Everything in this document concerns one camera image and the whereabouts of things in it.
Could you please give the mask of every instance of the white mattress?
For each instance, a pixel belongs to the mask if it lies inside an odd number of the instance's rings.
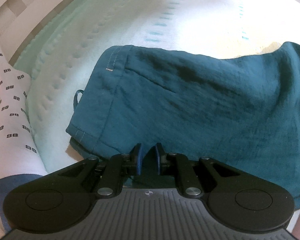
[[[300,44],[296,0],[75,0],[25,49],[15,68],[32,76],[28,115],[50,173],[81,160],[65,132],[73,96],[102,52],[133,44],[216,58]]]

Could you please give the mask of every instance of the black clamp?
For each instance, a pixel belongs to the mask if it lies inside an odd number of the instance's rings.
[[[223,225],[247,233],[284,228],[294,201],[282,187],[209,157],[192,161],[155,145],[158,174],[173,176],[185,198],[200,200]],[[123,179],[141,174],[141,144],[100,162],[91,157],[12,190],[3,210],[12,228],[53,233],[82,221],[99,199],[118,196]]]
[[[220,223],[248,233],[288,225],[294,200],[284,188],[210,157],[191,161],[182,154],[165,153],[160,143],[155,147],[159,173],[174,176],[179,194],[200,199]]]
[[[98,199],[120,194],[125,176],[141,173],[142,145],[100,162],[90,157],[12,190],[3,202],[11,228],[53,233],[75,225]]]

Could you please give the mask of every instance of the teal fabric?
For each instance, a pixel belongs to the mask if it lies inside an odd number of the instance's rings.
[[[235,59],[111,47],[66,132],[106,159],[157,142],[209,155],[284,187],[300,208],[300,45]]]

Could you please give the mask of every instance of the bed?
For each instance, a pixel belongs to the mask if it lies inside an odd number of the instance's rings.
[[[106,48],[129,43],[231,58],[300,44],[300,0],[197,1],[0,0],[0,47],[31,76],[27,113],[47,173],[82,159],[65,128],[75,91]],[[300,239],[300,209],[288,231]]]

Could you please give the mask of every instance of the blue printed pattern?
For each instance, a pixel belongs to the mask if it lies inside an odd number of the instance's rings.
[[[243,20],[244,20],[244,3],[243,0],[239,0],[239,5],[238,5],[238,9],[239,9],[239,17],[241,20],[241,26],[243,26]],[[243,27],[241,27],[241,34],[242,34],[242,39],[248,41],[249,37],[245,31],[245,29]]]
[[[157,21],[153,24],[153,26],[159,27],[155,31],[150,30],[148,32],[145,41],[151,43],[158,43],[162,41],[164,37],[164,30],[166,27],[169,27],[171,20],[173,20],[173,16],[175,15],[175,10],[178,9],[183,0],[170,0],[166,5],[166,10],[160,14]]]

